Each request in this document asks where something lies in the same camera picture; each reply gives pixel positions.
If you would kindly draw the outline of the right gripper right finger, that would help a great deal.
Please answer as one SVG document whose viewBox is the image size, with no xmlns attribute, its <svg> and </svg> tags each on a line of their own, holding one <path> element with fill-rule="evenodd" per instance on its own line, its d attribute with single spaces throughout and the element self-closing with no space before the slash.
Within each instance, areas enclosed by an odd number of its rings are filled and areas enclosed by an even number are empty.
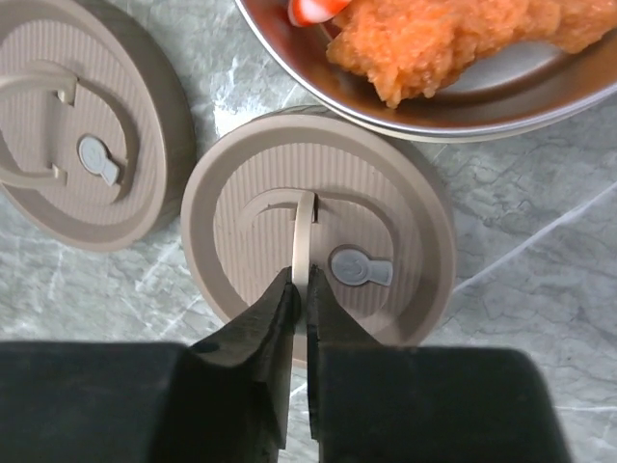
<svg viewBox="0 0 617 463">
<path fill-rule="evenodd" d="M 546 381 L 510 348 L 379 343 L 312 268 L 308 408 L 323 462 L 568 462 Z"/>
</svg>

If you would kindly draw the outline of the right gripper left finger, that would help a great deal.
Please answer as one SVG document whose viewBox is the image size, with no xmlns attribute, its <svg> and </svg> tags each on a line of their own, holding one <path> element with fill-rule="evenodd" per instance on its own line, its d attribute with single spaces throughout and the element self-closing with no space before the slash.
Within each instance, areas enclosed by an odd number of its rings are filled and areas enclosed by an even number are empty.
<svg viewBox="0 0 617 463">
<path fill-rule="evenodd" d="M 300 295 L 282 270 L 193 345 L 6 341 L 5 462 L 274 462 L 286 444 Z"/>
</svg>

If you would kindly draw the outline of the brown round lid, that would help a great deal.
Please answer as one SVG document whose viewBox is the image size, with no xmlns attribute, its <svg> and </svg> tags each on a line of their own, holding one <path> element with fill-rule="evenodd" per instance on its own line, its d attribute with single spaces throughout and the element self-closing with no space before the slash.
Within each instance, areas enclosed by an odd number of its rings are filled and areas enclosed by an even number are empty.
<svg viewBox="0 0 617 463">
<path fill-rule="evenodd" d="M 105 1 L 1 5 L 1 188 L 67 245 L 112 252 L 178 215 L 196 136 L 163 50 Z"/>
<path fill-rule="evenodd" d="M 292 263 L 298 202 L 314 197 L 309 262 L 377 341 L 422 343 L 456 276 L 451 200 L 411 144 L 321 106 L 258 117 L 216 142 L 187 183 L 184 254 L 223 320 L 254 304 Z"/>
</svg>

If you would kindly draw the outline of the orange fried piece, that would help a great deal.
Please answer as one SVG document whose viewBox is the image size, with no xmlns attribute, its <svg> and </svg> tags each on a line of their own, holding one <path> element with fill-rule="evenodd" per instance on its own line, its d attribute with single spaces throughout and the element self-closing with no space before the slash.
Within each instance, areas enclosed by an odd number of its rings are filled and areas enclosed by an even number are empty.
<svg viewBox="0 0 617 463">
<path fill-rule="evenodd" d="M 613 1 L 354 1 L 328 60 L 364 76 L 389 108 L 433 96 L 476 61 L 521 41 L 575 54 L 616 26 Z"/>
</svg>

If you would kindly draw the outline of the orange shrimp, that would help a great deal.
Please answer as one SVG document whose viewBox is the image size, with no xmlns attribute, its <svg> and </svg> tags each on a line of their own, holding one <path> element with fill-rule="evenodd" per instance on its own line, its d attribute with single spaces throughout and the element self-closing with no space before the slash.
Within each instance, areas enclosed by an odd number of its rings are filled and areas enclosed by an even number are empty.
<svg viewBox="0 0 617 463">
<path fill-rule="evenodd" d="M 293 25 L 307 27 L 334 18 L 350 3 L 350 0 L 289 0 L 287 14 Z"/>
</svg>

